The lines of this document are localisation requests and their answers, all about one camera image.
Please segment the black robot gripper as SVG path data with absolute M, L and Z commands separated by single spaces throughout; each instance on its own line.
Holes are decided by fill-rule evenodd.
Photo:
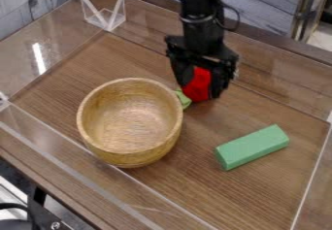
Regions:
M 222 96 L 235 79 L 238 53 L 226 44 L 228 30 L 219 18 L 181 19 L 183 35 L 165 37 L 167 55 L 171 58 L 173 73 L 180 86 L 187 86 L 193 79 L 196 64 L 211 70 L 211 98 Z

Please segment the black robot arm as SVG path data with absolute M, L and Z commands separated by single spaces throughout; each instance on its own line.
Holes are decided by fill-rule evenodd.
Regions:
M 223 0 L 180 0 L 181 36 L 169 35 L 167 55 L 185 96 L 193 102 L 216 99 L 230 88 L 238 70 L 238 53 L 226 44 L 226 32 L 239 27 L 226 24 Z

